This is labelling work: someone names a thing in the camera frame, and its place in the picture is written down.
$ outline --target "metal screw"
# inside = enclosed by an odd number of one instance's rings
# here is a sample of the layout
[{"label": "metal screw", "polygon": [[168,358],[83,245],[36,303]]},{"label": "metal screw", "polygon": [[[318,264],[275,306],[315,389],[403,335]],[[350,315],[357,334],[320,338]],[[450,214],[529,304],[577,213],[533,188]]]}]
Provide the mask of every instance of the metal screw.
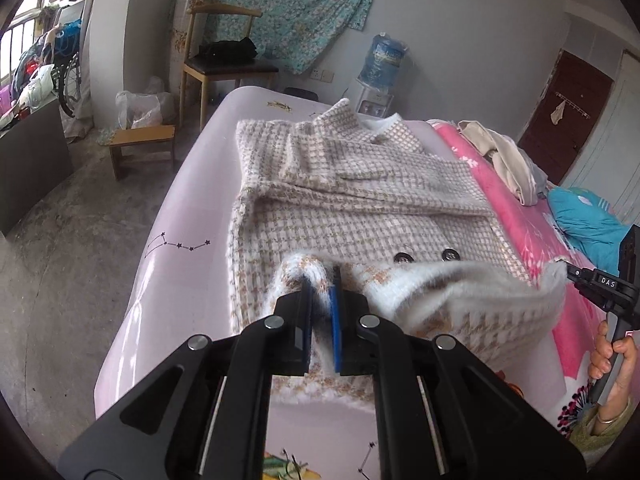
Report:
[{"label": "metal screw", "polygon": [[284,325],[284,319],[282,319],[280,316],[269,316],[264,320],[264,325],[265,327],[271,329],[280,328]]},{"label": "metal screw", "polygon": [[192,335],[187,341],[187,346],[191,350],[202,350],[207,344],[209,344],[209,340],[207,336],[202,334]]},{"label": "metal screw", "polygon": [[452,350],[456,345],[456,340],[453,339],[450,335],[439,335],[436,338],[436,346],[440,350]]},{"label": "metal screw", "polygon": [[380,319],[373,314],[365,314],[360,318],[360,324],[364,328],[375,328],[380,324]]}]

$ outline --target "blue pillow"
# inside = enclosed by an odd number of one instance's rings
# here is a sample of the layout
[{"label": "blue pillow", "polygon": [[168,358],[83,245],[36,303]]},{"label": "blue pillow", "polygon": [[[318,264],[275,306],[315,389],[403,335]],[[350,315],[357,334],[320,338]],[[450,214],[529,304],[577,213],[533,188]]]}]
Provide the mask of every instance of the blue pillow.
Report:
[{"label": "blue pillow", "polygon": [[591,205],[599,207],[600,209],[604,209],[607,213],[611,213],[611,204],[597,196],[593,191],[589,191],[588,189],[584,189],[582,187],[570,187],[569,191],[574,192],[576,195],[586,198]]},{"label": "blue pillow", "polygon": [[598,269],[617,276],[620,242],[630,226],[601,208],[599,196],[585,191],[555,187],[546,197],[549,208],[569,243]]}]

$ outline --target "coat sleeve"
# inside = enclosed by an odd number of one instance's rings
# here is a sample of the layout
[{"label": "coat sleeve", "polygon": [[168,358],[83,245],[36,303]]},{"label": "coat sleeve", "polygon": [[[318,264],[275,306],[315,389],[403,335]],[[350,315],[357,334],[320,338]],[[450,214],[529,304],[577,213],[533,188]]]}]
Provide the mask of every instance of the coat sleeve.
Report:
[{"label": "coat sleeve", "polygon": [[571,437],[569,437],[569,441],[584,456],[587,468],[593,467],[602,458],[607,449],[613,444],[613,441],[622,432],[634,412],[633,403],[629,402],[616,422],[612,422],[601,434],[592,435],[591,432],[596,423],[597,409],[597,406],[595,406],[588,410],[574,427]]}]

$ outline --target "human hand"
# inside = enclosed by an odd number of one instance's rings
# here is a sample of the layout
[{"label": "human hand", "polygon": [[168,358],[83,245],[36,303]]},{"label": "human hand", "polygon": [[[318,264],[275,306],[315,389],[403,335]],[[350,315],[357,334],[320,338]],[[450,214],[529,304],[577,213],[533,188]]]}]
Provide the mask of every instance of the human hand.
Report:
[{"label": "human hand", "polygon": [[611,420],[622,413],[626,408],[626,402],[631,390],[631,379],[636,368],[638,351],[633,338],[627,336],[613,345],[607,341],[606,335],[609,329],[607,322],[603,321],[598,326],[598,335],[595,337],[595,350],[591,352],[591,364],[589,364],[589,377],[600,379],[611,370],[609,363],[613,352],[623,354],[624,360],[620,367],[620,373],[611,388],[609,397],[604,406],[600,406],[598,414],[602,420]]}]

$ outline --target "water bottle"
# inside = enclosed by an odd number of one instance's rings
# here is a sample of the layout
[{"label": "water bottle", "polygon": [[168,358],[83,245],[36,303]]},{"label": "water bottle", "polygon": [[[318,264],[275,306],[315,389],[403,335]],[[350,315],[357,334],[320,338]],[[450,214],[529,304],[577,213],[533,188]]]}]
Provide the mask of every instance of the water bottle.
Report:
[{"label": "water bottle", "polygon": [[358,79],[378,92],[387,94],[393,88],[407,46],[384,32],[373,38]]}]

